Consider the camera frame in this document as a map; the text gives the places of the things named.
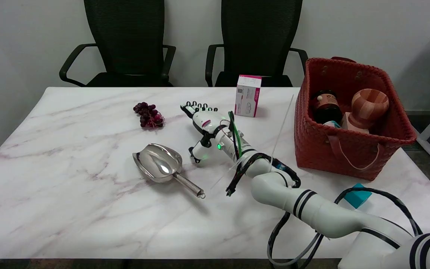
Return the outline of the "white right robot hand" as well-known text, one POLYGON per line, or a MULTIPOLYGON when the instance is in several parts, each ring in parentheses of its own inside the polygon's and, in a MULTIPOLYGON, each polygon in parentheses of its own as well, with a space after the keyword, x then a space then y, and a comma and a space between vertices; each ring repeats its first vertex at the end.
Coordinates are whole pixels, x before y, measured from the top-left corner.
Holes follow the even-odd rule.
POLYGON ((217 109, 208 107, 207 104, 186 102, 180 105, 181 110, 192 120, 196 131, 202 138, 195 146, 189 148, 193 163, 199 164, 209 158, 212 149, 225 152, 232 160, 236 160, 233 133, 229 128, 231 122, 217 109))

